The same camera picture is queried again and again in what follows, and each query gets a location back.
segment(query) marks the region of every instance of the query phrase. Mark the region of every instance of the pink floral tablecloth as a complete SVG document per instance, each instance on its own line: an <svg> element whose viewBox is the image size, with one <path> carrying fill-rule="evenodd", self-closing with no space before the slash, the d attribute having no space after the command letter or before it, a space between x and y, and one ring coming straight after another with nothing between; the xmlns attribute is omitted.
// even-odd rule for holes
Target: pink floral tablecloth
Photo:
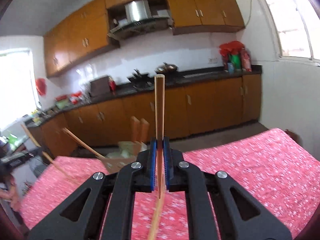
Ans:
<svg viewBox="0 0 320 240"><path fill-rule="evenodd" d="M219 147L184 154L206 172L226 171L282 223L295 238L320 203L320 162L280 129ZM68 197L94 172L107 173L96 159L58 157L56 161L77 182L51 165L23 199L21 215L29 228ZM147 239L157 191L137 193L132 239ZM157 239L188 239L183 193L166 193Z"/></svg>

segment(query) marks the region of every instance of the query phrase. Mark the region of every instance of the range hood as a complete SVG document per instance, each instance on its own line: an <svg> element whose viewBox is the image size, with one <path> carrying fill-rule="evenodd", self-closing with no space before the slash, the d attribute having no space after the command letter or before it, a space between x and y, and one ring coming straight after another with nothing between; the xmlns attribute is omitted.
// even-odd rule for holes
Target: range hood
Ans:
<svg viewBox="0 0 320 240"><path fill-rule="evenodd" d="M147 0L138 0L126 4L125 13L128 22L110 30L108 36L111 38L124 40L169 27L169 16L152 16Z"/></svg>

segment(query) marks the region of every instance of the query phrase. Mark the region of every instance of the lower cabinet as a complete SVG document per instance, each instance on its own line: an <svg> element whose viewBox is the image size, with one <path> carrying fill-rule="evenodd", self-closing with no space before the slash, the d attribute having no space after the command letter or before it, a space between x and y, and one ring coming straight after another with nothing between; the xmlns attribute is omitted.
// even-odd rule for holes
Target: lower cabinet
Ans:
<svg viewBox="0 0 320 240"><path fill-rule="evenodd" d="M214 81L187 86L186 101L190 134L215 129L212 93Z"/></svg>
<svg viewBox="0 0 320 240"><path fill-rule="evenodd" d="M244 89L242 122L257 120L261 109L261 75L244 75L242 86Z"/></svg>
<svg viewBox="0 0 320 240"><path fill-rule="evenodd" d="M242 78L217 80L213 83L214 128L237 125L242 120Z"/></svg>
<svg viewBox="0 0 320 240"><path fill-rule="evenodd" d="M70 156L77 147L76 142L62 131L64 127L68 128L68 125L63 114L58 115L41 127L44 142L54 157L59 155Z"/></svg>
<svg viewBox="0 0 320 240"><path fill-rule="evenodd" d="M156 136L154 92L123 98L123 105L127 117L131 118L131 116L135 116L139 120L144 118L149 122L149 139Z"/></svg>
<svg viewBox="0 0 320 240"><path fill-rule="evenodd" d="M190 134L184 87L166 89L164 96L164 136L183 138Z"/></svg>
<svg viewBox="0 0 320 240"><path fill-rule="evenodd" d="M114 99L98 104L103 121L104 145L117 145L120 141L131 140L130 117L126 115L122 99Z"/></svg>
<svg viewBox="0 0 320 240"><path fill-rule="evenodd" d="M261 107L261 75L243 75L165 90L164 135L170 139L257 120ZM90 146L131 140L131 117L150 123L148 141L156 136L154 91L83 106L45 123L42 138L54 156L77 144L61 131L70 129Z"/></svg>

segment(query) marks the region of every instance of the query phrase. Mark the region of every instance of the kitchen counter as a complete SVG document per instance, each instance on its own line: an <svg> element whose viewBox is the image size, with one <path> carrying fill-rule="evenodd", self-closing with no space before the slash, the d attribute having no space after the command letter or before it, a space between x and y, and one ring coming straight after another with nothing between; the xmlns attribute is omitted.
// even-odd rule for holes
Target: kitchen counter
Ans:
<svg viewBox="0 0 320 240"><path fill-rule="evenodd" d="M166 76L165 78L165 87L166 88L175 88L175 87L181 87L190 85L193 83L198 82L206 82L211 80L222 80L222 79L228 79L228 78L236 78L241 77L243 75L252 75L252 74L262 74L262 66L261 65L252 65L252 72L234 72L229 73L225 72L223 70L223 67L212 67L212 68L201 68L201 69L195 69L195 70L187 70L187 71L181 71L176 72L172 75ZM114 93L108 92L106 94L103 94L99 97L95 97L91 100L91 102L83 102L78 103L76 105L68 106L58 112L55 112L54 114L50 115L49 117L43 119L40 122L34 123L31 119L26 121L26 126L28 128L31 127L38 127L42 124L46 123L47 121L51 120L53 117L57 116L58 114L68 112L70 110L87 106L87 105L94 105L98 104L100 102L113 100L116 98L123 98L127 96L132 96L140 93L146 93L154 90L154 78L150 78L150 82L152 83L150 88L147 88L145 90L137 90L132 87L131 83L125 83L118 85L116 88L116 91Z"/></svg>

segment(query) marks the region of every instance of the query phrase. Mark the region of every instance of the white wall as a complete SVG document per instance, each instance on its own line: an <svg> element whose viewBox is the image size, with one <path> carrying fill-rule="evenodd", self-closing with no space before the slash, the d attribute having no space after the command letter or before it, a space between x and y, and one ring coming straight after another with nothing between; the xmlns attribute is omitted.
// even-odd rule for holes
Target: white wall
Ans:
<svg viewBox="0 0 320 240"><path fill-rule="evenodd" d="M78 91L79 84L104 75L111 75L117 84L128 82L134 69L154 70L163 62L176 64L179 70L221 66L219 45L236 39L235 33L193 33L173 36L170 29L137 36L121 42L121 48L69 70L61 82L64 92ZM209 58L215 58L209 64Z"/></svg>
<svg viewBox="0 0 320 240"><path fill-rule="evenodd" d="M246 22L250 0L237 0ZM320 68L310 62L278 58L274 25L262 0L252 0L252 16L245 30L237 33L251 52L253 63L262 65L262 111L260 122L297 133L302 146L320 160Z"/></svg>
<svg viewBox="0 0 320 240"><path fill-rule="evenodd" d="M33 57L35 78L45 78L47 95L39 97L42 108L48 108L54 104L54 98L62 94L59 78L45 77L44 46L41 36L4 36L0 37L0 52L8 49L30 49Z"/></svg>

